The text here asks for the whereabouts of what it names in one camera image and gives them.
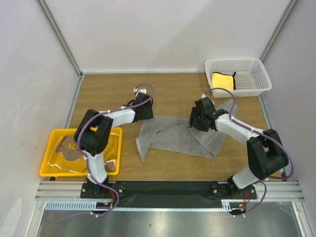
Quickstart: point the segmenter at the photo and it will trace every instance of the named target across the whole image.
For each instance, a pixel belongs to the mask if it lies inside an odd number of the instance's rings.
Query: yellow plastic container
[[[67,135],[74,135],[77,129],[55,129],[50,134],[47,148],[44,154],[44,159],[41,164],[39,175],[43,177],[61,177],[61,176],[87,176],[86,163],[85,160],[80,159],[76,161],[66,161],[63,159],[63,155],[61,153],[55,153],[55,149],[57,145],[60,143],[62,138]],[[119,173],[119,162],[120,162],[120,149],[122,143],[122,129],[120,127],[114,127],[111,129],[111,134],[118,134],[118,149],[116,151],[110,151],[108,146],[103,152],[104,160],[109,160],[109,156],[117,156],[116,162],[116,170],[114,172],[107,172],[107,175],[117,175]],[[49,164],[50,159],[54,157],[55,161],[62,161],[63,168],[65,167],[74,167],[76,170],[82,170],[82,172],[69,172],[66,170],[62,170],[56,166],[51,166]]]

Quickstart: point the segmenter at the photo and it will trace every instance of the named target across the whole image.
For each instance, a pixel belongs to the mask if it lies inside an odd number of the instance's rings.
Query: yellow object
[[[55,129],[50,134],[44,159],[41,164],[39,175],[43,177],[60,176],[87,176],[86,163],[83,159],[68,161],[63,158],[62,153],[56,153],[55,149],[64,136],[74,135],[77,129]],[[119,173],[120,149],[122,142],[122,129],[114,127],[111,129],[109,143],[103,152],[104,163],[116,159],[116,170],[108,172],[108,175],[117,175]]]
[[[233,75],[213,73],[211,79],[213,88],[220,87],[226,90],[236,90],[234,78],[235,74],[236,73]]]

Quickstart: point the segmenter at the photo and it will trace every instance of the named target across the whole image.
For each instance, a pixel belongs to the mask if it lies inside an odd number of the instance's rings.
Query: white panel
[[[65,126],[78,77],[35,0],[0,1],[0,29],[0,221],[21,198],[21,237],[49,134]]]
[[[316,1],[300,1],[265,61],[272,90],[268,112],[296,166],[316,223]]]
[[[196,71],[260,57],[289,0],[47,0],[84,72]]]

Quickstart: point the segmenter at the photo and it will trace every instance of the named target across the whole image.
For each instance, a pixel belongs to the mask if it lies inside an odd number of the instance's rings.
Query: gray cloth
[[[229,111],[233,100],[229,99],[216,107]],[[233,116],[238,107],[233,109]],[[189,120],[165,116],[154,116],[143,121],[136,138],[138,152],[145,160],[149,148],[187,153],[200,157],[215,158],[222,148],[226,134],[209,129],[208,132],[188,128]]]

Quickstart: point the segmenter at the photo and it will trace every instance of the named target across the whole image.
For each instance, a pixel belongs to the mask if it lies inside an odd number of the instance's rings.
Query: yellow sponge
[[[236,90],[235,75],[236,73],[234,73],[233,75],[213,73],[211,79],[213,88],[220,87],[226,90]]]

